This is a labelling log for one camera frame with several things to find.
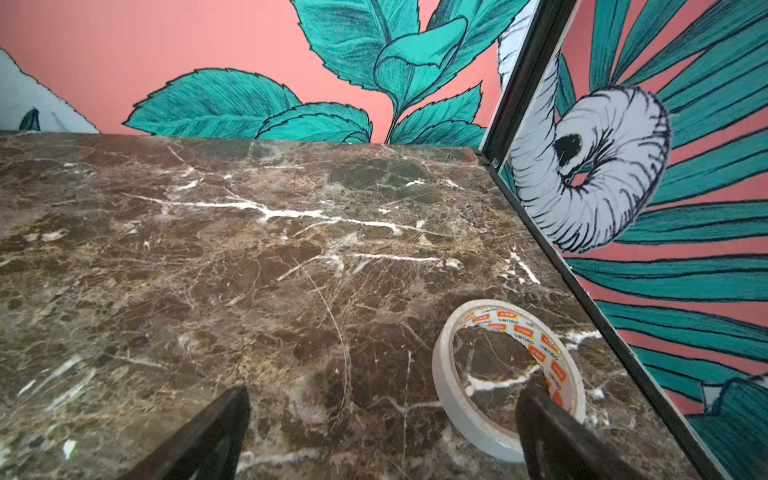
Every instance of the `white elephant illustration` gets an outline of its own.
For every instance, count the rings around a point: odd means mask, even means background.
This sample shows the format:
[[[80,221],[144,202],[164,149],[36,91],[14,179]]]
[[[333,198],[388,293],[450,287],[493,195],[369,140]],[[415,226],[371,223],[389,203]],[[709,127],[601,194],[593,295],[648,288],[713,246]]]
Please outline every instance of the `white elephant illustration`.
[[[72,106],[24,73],[0,48],[0,130],[19,130],[23,124],[27,124],[27,130],[99,133]]]
[[[552,243],[584,253],[610,243],[658,187],[670,150],[669,115],[639,87],[595,91],[555,123],[558,58],[525,113],[508,157],[521,203]],[[583,184],[571,185],[582,168]]]

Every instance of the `elephant trunk drawing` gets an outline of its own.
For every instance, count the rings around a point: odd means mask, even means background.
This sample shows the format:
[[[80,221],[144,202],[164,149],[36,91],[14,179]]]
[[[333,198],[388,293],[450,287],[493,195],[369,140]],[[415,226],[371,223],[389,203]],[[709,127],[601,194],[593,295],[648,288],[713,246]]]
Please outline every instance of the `elephant trunk drawing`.
[[[508,161],[539,228],[562,250],[584,253],[626,230],[652,197],[667,166],[669,116],[651,93],[615,86],[583,97],[556,124],[557,88],[555,56]],[[583,184],[571,185],[583,169]]]

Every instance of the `orange label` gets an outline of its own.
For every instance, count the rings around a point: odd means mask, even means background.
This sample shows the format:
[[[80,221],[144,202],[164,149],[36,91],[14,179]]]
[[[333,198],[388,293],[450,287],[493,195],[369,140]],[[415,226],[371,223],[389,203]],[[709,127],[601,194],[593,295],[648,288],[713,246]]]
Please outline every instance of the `orange label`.
[[[546,346],[548,346],[549,348],[551,348],[553,352],[555,352],[555,353],[560,353],[560,350],[558,350],[558,348],[557,348],[556,346],[554,346],[554,342],[552,341],[552,339],[551,339],[551,338],[549,338],[549,337],[547,336],[547,334],[546,334],[546,333],[544,333],[544,332],[541,332],[541,341],[542,341],[542,342],[543,342],[543,343],[544,343]]]
[[[518,318],[518,314],[517,313],[515,313],[515,312],[508,312],[507,310],[499,310],[498,312],[496,312],[496,316],[498,318],[511,318],[511,319]]]
[[[473,318],[472,319],[472,323],[482,322],[483,320],[487,320],[489,318],[491,318],[491,314],[490,313],[486,313],[485,315],[480,315],[480,316],[476,316],[475,318]]]
[[[547,356],[544,354],[544,352],[542,352],[540,349],[537,349],[533,345],[528,346],[528,351],[541,363],[544,363],[544,361],[547,359]]]
[[[559,363],[552,361],[552,371],[555,375],[558,376],[561,382],[565,381],[565,379],[568,377],[568,374],[563,370],[563,367],[560,366]]]
[[[515,325],[515,332],[522,333],[523,335],[527,336],[529,339],[533,339],[533,330],[527,327]]]

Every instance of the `brown marble surface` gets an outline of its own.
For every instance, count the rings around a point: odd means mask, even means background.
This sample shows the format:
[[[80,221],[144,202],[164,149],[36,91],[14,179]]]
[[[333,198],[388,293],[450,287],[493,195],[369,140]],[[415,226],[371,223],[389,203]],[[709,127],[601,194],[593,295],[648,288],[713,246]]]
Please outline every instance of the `brown marble surface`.
[[[478,298],[561,336],[623,458],[697,477],[470,150],[0,133],[0,477],[114,478],[243,383],[241,478],[527,478],[432,384]],[[507,427],[509,340],[456,340]]]

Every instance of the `tape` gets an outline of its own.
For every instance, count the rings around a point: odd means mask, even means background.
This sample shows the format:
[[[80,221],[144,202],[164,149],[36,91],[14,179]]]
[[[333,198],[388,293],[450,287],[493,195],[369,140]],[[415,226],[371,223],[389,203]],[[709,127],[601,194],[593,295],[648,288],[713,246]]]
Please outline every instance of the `tape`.
[[[505,332],[520,342],[541,365],[549,395],[584,422],[584,383],[576,363],[560,339],[539,319],[519,306],[498,300],[473,300],[454,310],[432,351],[432,379],[451,423],[474,446],[508,462],[524,462],[520,437],[481,412],[459,381],[453,360],[453,336],[471,326]]]

